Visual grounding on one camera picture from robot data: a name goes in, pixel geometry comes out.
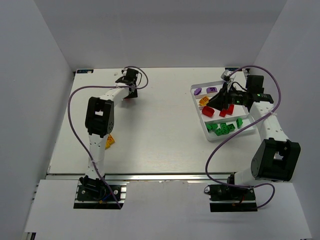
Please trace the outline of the red half-round lego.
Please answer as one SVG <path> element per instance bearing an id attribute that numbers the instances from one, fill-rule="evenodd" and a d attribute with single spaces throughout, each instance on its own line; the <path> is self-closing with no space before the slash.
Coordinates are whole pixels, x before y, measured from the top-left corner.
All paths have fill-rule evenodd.
<path id="1" fill-rule="evenodd" d="M 212 118 L 215 113 L 215 110 L 209 106 L 204 106 L 201 110 L 201 113 L 209 118 Z"/>

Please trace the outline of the green square lego brick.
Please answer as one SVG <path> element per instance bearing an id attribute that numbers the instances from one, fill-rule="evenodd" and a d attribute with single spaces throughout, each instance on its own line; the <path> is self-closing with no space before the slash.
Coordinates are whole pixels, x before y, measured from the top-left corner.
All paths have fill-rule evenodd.
<path id="1" fill-rule="evenodd" d="M 238 117 L 238 118 L 236 119 L 236 126 L 237 126 L 237 128 L 240 129 L 240 128 L 242 127 L 242 125 L 243 125 L 243 119 L 242 119 L 241 117 Z"/>

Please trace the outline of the small red square lego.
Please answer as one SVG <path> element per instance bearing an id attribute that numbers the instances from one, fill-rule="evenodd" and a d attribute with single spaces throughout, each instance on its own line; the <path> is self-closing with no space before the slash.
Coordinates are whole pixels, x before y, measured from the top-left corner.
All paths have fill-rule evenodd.
<path id="1" fill-rule="evenodd" d="M 222 111 L 220 111 L 219 116 L 224 118 L 226 116 L 226 114 L 227 114 L 227 111 L 226 110 L 222 110 Z"/>

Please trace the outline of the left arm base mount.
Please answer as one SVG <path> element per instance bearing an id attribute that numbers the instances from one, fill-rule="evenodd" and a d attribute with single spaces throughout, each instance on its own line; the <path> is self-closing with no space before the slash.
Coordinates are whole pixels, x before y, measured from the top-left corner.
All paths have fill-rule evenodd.
<path id="1" fill-rule="evenodd" d="M 73 208 L 83 210 L 120 210 L 125 201 L 126 186 L 110 184 L 99 178 L 80 177 Z"/>

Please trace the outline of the purple curved lego piece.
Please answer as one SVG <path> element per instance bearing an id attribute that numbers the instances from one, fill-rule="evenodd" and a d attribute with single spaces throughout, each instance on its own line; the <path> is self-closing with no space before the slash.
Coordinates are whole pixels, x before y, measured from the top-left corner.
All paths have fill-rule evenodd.
<path id="1" fill-rule="evenodd" d="M 202 92 L 202 88 L 201 88 L 201 87 L 196 88 L 196 89 L 194 90 L 194 95 L 197 96 L 197 95 L 199 95 L 201 92 Z"/>

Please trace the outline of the yellow round lego piece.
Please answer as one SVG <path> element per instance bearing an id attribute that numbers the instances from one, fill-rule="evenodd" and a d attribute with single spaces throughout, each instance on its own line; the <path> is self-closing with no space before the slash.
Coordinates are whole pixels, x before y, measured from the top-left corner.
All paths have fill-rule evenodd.
<path id="1" fill-rule="evenodd" d="M 206 106 L 207 105 L 207 103 L 209 102 L 209 98 L 207 97 L 207 96 L 204 96 L 203 98 L 201 98 L 200 100 L 199 100 L 199 105 L 200 106 Z"/>

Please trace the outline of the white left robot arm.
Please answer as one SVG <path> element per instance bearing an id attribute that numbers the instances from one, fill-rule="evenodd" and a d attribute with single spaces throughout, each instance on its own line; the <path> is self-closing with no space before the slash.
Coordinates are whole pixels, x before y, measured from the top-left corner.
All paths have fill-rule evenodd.
<path id="1" fill-rule="evenodd" d="M 85 127 L 89 137 L 89 163 L 84 177 L 79 181 L 87 188 L 98 188 L 103 182 L 105 148 L 107 139 L 115 125 L 115 106 L 123 99 L 138 96 L 139 72 L 133 68 L 122 70 L 122 76 L 115 81 L 116 87 L 99 97 L 88 101 Z"/>

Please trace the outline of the small green lego brick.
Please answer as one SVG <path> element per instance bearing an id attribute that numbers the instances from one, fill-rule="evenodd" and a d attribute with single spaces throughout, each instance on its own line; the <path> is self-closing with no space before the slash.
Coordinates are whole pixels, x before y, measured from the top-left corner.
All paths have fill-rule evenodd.
<path id="1" fill-rule="evenodd" d="M 206 125 L 206 128 L 209 132 L 212 130 L 212 126 L 210 124 Z"/>

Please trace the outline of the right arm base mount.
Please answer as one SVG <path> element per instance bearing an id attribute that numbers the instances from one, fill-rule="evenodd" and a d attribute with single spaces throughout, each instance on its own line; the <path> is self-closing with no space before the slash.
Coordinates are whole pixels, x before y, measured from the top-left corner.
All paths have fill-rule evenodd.
<path id="1" fill-rule="evenodd" d="M 209 196 L 211 213 L 257 212 L 256 195 L 252 188 L 211 184 L 204 188 Z"/>

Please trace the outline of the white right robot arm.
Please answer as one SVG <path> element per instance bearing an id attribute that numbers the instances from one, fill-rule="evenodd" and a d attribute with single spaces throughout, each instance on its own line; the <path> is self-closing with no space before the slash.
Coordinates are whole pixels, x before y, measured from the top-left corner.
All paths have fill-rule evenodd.
<path id="1" fill-rule="evenodd" d="M 218 110 L 226 110 L 231 105 L 246 107 L 254 120 L 248 126 L 257 128 L 261 140 L 250 167 L 230 175 L 226 186 L 251 188 L 292 180 L 301 146 L 284 133 L 275 115 L 278 105 L 264 92 L 263 81 L 262 75 L 250 75 L 245 90 L 237 90 L 231 81 L 225 82 L 207 104 Z"/>

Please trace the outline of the purple lego plate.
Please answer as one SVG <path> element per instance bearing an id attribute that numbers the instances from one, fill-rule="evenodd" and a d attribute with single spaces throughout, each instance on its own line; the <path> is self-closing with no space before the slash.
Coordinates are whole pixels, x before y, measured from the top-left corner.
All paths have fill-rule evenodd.
<path id="1" fill-rule="evenodd" d="M 217 93 L 217 92 L 218 92 L 218 90 L 217 90 L 216 87 L 208 87 L 208 88 L 206 89 L 206 93 L 207 93 L 207 94 Z"/>

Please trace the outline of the red long lego brick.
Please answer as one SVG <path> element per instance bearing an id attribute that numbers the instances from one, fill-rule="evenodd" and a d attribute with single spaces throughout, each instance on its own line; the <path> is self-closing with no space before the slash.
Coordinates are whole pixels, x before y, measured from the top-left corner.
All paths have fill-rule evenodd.
<path id="1" fill-rule="evenodd" d="M 234 107 L 235 107 L 234 104 L 230 104 L 228 109 L 226 110 L 226 114 L 231 116 L 234 112 Z"/>

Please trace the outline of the green thin lego plate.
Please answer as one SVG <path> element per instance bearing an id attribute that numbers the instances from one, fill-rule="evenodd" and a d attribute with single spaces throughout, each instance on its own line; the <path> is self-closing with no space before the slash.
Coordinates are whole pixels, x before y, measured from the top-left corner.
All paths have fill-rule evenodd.
<path id="1" fill-rule="evenodd" d="M 229 127 L 228 127 L 228 125 L 226 123 L 221 123 L 220 124 L 220 128 L 222 130 L 222 134 L 223 135 L 229 134 L 230 130 L 229 130 Z"/>

